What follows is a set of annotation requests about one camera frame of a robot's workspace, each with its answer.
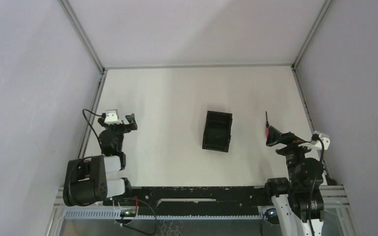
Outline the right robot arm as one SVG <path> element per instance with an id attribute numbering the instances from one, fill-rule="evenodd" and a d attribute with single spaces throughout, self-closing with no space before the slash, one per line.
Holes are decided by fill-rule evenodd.
<path id="1" fill-rule="evenodd" d="M 319 131 L 306 141 L 266 125 L 266 145 L 284 145 L 276 154 L 285 158 L 288 172 L 287 177 L 268 179 L 264 192 L 265 200 L 274 205 L 282 235 L 321 235 L 324 201 L 319 186 L 324 182 L 323 156 L 330 143 L 330 137 Z"/>

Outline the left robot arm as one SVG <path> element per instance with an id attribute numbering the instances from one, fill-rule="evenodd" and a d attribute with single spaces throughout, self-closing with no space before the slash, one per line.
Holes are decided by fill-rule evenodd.
<path id="1" fill-rule="evenodd" d="M 126 115 L 125 118 L 128 123 L 119 119 L 115 110 L 98 116 L 97 121 L 103 127 L 96 135 L 101 153 L 68 162 L 63 186 L 66 206 L 87 207 L 107 200 L 128 205 L 133 201 L 134 191 L 130 181 L 126 177 L 111 177 L 111 174 L 126 168 L 124 135 L 138 128 L 135 114 Z"/>

